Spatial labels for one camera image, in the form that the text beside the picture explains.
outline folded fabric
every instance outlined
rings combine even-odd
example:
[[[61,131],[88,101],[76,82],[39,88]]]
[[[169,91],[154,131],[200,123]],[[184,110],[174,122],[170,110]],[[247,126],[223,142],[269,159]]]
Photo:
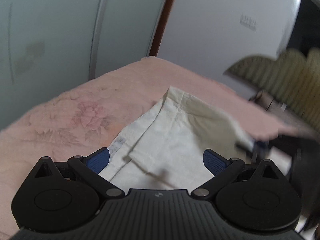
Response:
[[[235,142],[250,137],[222,110],[174,87],[147,113],[125,127],[109,146],[110,162],[99,174],[129,188],[197,188],[213,175],[203,164],[210,148],[226,159],[245,154]]]

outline stain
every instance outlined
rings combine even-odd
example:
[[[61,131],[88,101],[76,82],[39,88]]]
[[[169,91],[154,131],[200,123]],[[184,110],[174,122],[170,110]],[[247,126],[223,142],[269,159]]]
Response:
[[[14,62],[15,74],[19,76],[30,70],[35,60],[41,57],[44,54],[44,51],[44,41],[27,44],[25,55]]]
[[[113,117],[110,115],[107,115],[102,119],[100,126],[102,126],[106,131],[108,131],[109,125],[111,124],[112,120],[113,120]]]
[[[90,130],[87,131],[84,135],[84,139],[88,140],[88,139],[94,139],[94,137],[98,136],[98,132],[96,130]]]
[[[57,114],[51,114],[51,113],[50,113],[50,117],[49,117],[49,118],[50,118],[51,120],[56,119],[56,117],[57,117]]]

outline bed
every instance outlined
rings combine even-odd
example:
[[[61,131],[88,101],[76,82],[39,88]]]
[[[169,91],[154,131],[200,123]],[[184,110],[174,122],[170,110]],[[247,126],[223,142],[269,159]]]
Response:
[[[143,58],[34,107],[0,132],[0,239],[18,230],[11,201],[41,156],[66,161],[108,147],[170,85],[223,109],[254,138],[293,131],[218,82],[156,57]]]

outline metal screw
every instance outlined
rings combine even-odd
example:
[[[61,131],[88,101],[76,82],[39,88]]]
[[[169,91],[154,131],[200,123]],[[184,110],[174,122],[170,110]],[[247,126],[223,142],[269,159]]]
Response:
[[[205,189],[205,188],[197,188],[193,191],[193,194],[195,194],[198,197],[205,197],[207,195],[209,195],[209,190]]]
[[[122,190],[118,188],[110,188],[106,191],[106,194],[110,197],[118,197],[122,193]]]

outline striped fabric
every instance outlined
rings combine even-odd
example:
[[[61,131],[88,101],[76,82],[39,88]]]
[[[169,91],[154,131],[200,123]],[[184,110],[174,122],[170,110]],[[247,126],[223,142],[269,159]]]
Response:
[[[228,71],[285,103],[320,132],[320,49],[311,49],[307,58],[295,49],[283,52],[276,61],[247,57]]]

